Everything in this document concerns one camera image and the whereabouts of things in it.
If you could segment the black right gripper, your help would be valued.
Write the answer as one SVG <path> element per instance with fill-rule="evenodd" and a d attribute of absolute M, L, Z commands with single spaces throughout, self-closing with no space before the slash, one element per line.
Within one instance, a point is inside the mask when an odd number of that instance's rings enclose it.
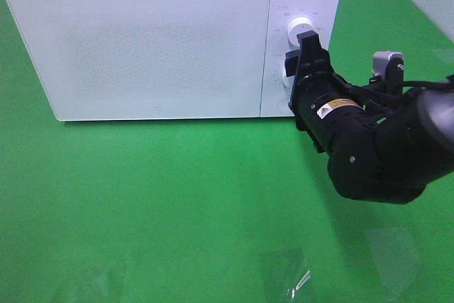
<path fill-rule="evenodd" d="M 329 52 L 321 47 L 318 33 L 307 31 L 297 36 L 300 48 L 285 55 L 286 76 L 293 77 L 289 108 L 299 131 L 305 131 L 318 153 L 332 153 L 334 137 L 331 101 L 347 99 L 345 82 L 331 66 Z"/>

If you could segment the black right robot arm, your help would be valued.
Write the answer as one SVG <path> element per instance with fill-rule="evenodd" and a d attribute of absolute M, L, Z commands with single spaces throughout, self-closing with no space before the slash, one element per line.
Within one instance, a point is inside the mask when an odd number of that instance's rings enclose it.
<path fill-rule="evenodd" d="M 364 86 L 332 67 L 314 31 L 285 56 L 289 108 L 298 130 L 328 156 L 337 193 L 360 201 L 406 204 L 453 171 L 453 77 L 406 81 L 401 53 L 379 51 Z"/>

